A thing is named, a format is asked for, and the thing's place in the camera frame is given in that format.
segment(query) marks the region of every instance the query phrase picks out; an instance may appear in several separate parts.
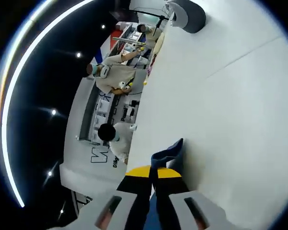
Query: blue panel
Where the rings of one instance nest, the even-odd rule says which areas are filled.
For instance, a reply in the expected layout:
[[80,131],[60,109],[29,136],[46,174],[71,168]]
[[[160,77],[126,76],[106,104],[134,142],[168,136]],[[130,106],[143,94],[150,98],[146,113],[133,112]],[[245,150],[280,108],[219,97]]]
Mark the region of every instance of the blue panel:
[[145,42],[145,41],[146,41],[146,36],[143,35],[143,36],[141,37],[141,39],[139,40],[139,42]]
[[101,49],[97,50],[97,53],[95,54],[95,59],[97,63],[101,63],[102,62],[102,54],[101,54]]

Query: floor seam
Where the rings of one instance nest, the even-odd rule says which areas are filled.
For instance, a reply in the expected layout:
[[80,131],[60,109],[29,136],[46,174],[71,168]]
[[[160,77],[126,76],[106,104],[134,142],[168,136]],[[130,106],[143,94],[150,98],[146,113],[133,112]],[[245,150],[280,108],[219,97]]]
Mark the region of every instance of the floor seam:
[[241,59],[241,58],[249,55],[250,53],[254,52],[255,50],[257,50],[257,49],[259,49],[259,48],[261,48],[261,47],[263,47],[263,46],[265,46],[265,45],[267,45],[267,44],[269,44],[269,43],[271,43],[271,42],[273,42],[273,41],[275,41],[275,40],[277,40],[277,39],[279,39],[279,38],[282,38],[282,37],[283,37],[282,35],[279,35],[279,36],[277,36],[277,37],[275,37],[275,38],[273,38],[273,39],[271,39],[271,40],[269,40],[269,41],[267,41],[267,42],[265,42],[265,43],[257,46],[256,48],[252,49],[251,51],[249,51],[249,52],[241,55],[240,57],[238,57],[238,58],[234,59],[233,61],[231,61],[230,63],[226,64],[224,67],[222,67],[222,68],[218,69],[217,71],[213,72],[213,73],[210,74],[208,77],[206,77],[206,79],[212,77],[212,76],[215,75],[216,73],[218,73],[218,72],[220,72],[221,70],[225,69],[226,67],[230,66],[231,64],[233,64],[234,62],[238,61],[239,59]]

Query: white shirt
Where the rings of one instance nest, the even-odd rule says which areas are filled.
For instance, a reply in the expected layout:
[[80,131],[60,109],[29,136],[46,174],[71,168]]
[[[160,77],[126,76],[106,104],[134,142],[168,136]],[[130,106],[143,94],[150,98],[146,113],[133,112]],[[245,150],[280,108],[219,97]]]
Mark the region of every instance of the white shirt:
[[116,123],[113,127],[118,132],[120,139],[118,141],[110,141],[111,151],[121,161],[125,161],[129,157],[129,150],[132,139],[132,130],[130,123]]

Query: man with black hair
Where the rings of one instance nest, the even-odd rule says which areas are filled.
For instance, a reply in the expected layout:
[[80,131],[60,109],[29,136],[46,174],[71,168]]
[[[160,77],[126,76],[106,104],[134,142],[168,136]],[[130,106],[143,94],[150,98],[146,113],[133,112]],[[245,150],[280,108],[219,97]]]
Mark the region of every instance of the man with black hair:
[[144,33],[145,37],[146,37],[146,44],[148,46],[154,47],[158,38],[160,37],[162,30],[159,28],[156,28],[156,32],[154,34],[155,31],[155,27],[149,27],[147,25],[144,24],[139,24],[136,28],[136,30],[140,33]]
[[130,123],[102,124],[98,129],[98,136],[108,141],[113,154],[125,164],[128,163],[129,150],[132,139]]

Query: yellow part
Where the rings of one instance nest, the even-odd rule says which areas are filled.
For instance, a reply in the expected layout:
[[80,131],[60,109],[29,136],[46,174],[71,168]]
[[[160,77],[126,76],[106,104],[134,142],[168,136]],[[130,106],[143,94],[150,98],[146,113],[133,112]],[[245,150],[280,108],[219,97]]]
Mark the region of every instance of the yellow part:
[[127,172],[126,176],[149,177],[150,165],[135,168]]
[[174,178],[174,177],[181,177],[181,175],[172,169],[167,168],[159,168],[158,169],[158,178]]

